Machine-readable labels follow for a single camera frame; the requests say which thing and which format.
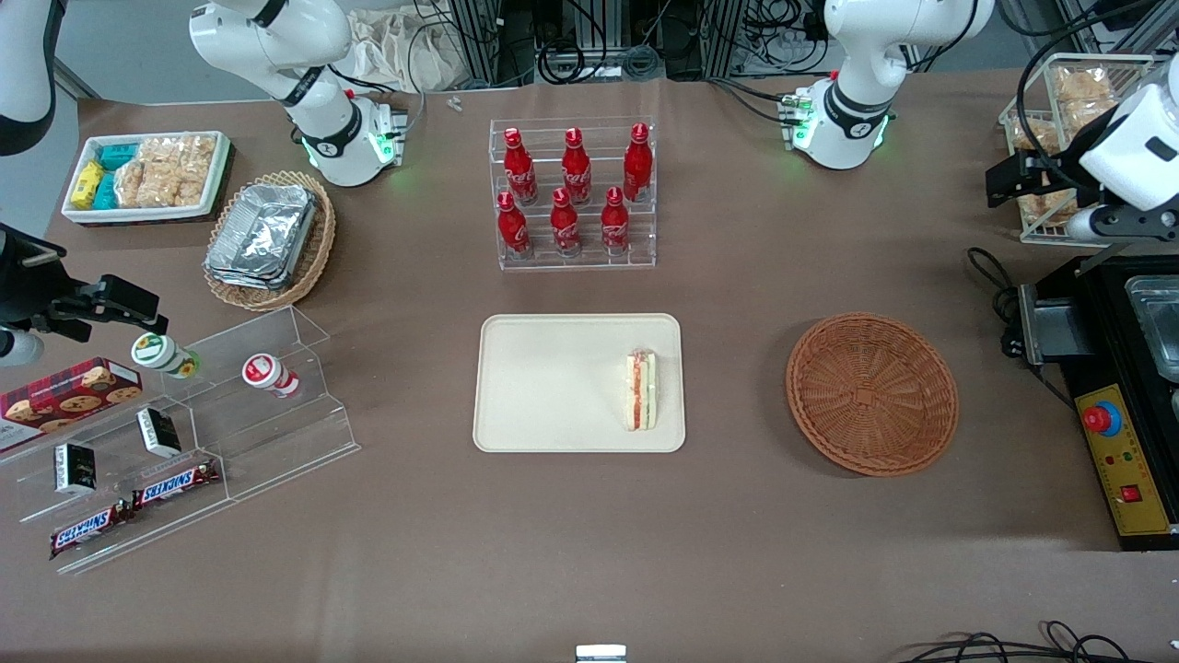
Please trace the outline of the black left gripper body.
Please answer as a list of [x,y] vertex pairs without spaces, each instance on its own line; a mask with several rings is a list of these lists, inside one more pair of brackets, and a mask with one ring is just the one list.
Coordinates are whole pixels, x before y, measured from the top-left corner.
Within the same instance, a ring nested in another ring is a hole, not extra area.
[[1091,151],[1102,142],[1102,138],[1075,138],[1066,147],[1049,150],[1048,143],[1040,142],[1043,155],[1043,172],[1041,180],[1043,184],[1036,188],[1036,196],[1047,197],[1049,193],[1073,192],[1078,206],[1094,206],[1106,202],[1104,185],[1088,173],[1087,169],[1080,165],[1080,158],[1091,155]]

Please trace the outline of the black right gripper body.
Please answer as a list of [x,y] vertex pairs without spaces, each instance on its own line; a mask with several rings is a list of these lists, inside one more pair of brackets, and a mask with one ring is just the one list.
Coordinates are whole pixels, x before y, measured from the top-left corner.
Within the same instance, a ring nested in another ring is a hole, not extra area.
[[62,265],[62,247],[1,227],[1,322],[9,329],[32,329],[55,298],[73,293],[73,278]]

